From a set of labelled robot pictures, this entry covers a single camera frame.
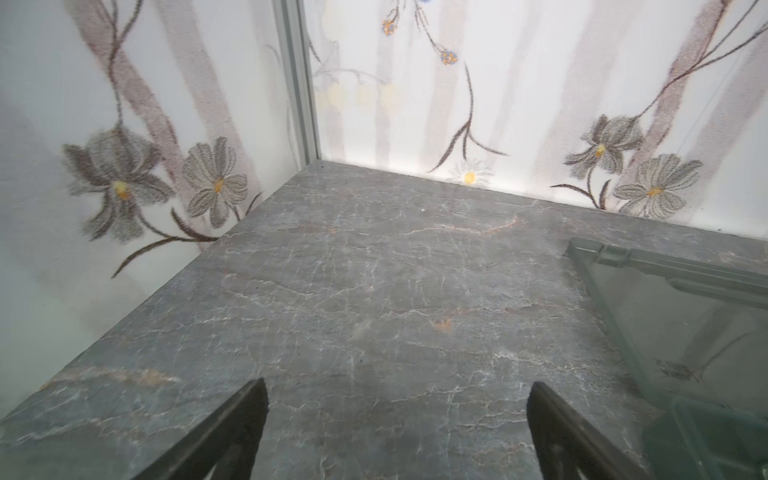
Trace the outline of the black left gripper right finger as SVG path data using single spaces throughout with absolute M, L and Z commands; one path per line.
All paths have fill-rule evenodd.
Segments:
M 541 381 L 532 385 L 526 416 L 545 479 L 651 477 Z

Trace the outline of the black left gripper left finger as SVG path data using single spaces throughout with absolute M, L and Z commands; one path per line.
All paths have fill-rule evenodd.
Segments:
M 265 380 L 247 382 L 138 479 L 249 479 L 267 420 Z

